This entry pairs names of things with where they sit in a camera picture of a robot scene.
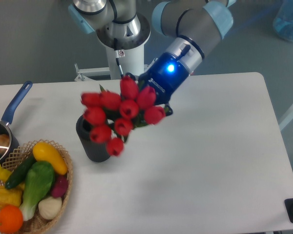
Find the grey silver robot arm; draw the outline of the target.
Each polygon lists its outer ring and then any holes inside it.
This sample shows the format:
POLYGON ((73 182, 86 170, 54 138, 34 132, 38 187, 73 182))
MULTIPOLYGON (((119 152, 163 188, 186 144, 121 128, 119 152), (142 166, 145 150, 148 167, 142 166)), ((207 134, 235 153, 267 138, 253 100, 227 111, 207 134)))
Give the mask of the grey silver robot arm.
POLYGON ((224 38, 233 25, 231 0, 172 0, 159 3, 151 20, 137 12, 134 0, 75 0, 68 11, 86 34, 96 33, 106 49, 107 68, 77 69, 79 76, 134 75, 151 86, 169 115, 171 95, 224 38), (150 65, 144 45, 151 30, 172 37, 172 44, 150 65))

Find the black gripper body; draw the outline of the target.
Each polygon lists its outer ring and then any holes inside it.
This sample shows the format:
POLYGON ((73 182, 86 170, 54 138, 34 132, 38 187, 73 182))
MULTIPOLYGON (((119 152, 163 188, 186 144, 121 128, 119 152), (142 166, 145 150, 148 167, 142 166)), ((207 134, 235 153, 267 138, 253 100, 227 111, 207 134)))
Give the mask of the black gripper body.
POLYGON ((139 76, 139 88, 154 88, 156 105, 169 103, 172 94, 187 78, 187 69, 180 62, 181 58, 165 52, 139 76))

